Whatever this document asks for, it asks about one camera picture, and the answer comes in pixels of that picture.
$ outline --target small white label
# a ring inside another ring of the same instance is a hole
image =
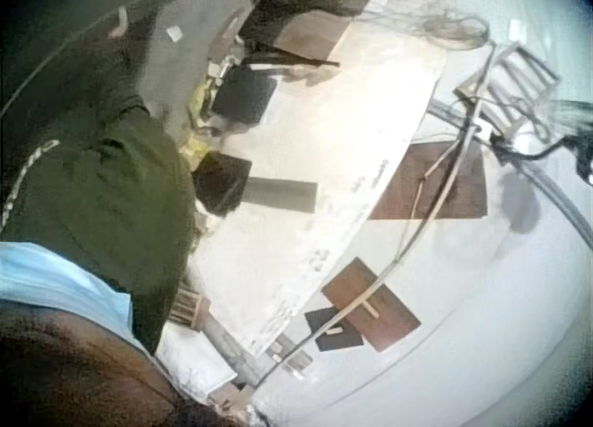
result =
[[[183,32],[179,26],[169,27],[167,29],[167,34],[174,43],[177,43],[183,38]]]
[[[527,24],[518,19],[511,19],[511,24],[509,25],[509,40],[527,44]]]

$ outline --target light blue shirt collar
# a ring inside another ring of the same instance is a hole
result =
[[[130,295],[41,246],[0,243],[2,299],[81,316],[146,353],[132,334]]]

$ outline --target floor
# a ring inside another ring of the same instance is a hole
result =
[[[563,77],[558,97],[593,101],[586,0],[443,3],[480,14],[499,43],[508,41],[511,19],[526,24],[527,46]],[[449,54],[435,97],[450,103],[452,88],[485,59],[483,50]],[[437,132],[426,120],[416,136]],[[569,370],[590,363],[590,253],[545,197],[485,157],[488,217],[439,221],[388,281],[422,327],[382,354],[369,345],[328,353],[310,345],[306,379],[279,371],[256,393],[256,405],[279,425],[529,425],[530,416],[560,417],[562,398],[582,395],[587,373],[579,380]],[[591,190],[574,174],[572,156],[560,153],[544,168],[591,219]],[[509,205],[508,197],[520,199]],[[342,266],[356,255],[379,272],[401,231],[398,222],[365,223]],[[305,311],[327,304],[316,295]],[[286,334],[309,334],[301,315]]]

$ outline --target white paper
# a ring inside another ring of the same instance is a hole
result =
[[[206,399],[236,377],[203,333],[172,322],[165,324],[157,358],[175,382],[196,399]]]

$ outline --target white table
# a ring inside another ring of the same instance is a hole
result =
[[[314,214],[242,204],[190,258],[211,313],[257,357],[342,256],[389,183],[421,122],[446,52],[353,22],[328,81],[280,82],[264,122],[223,152],[254,177],[316,182]]]

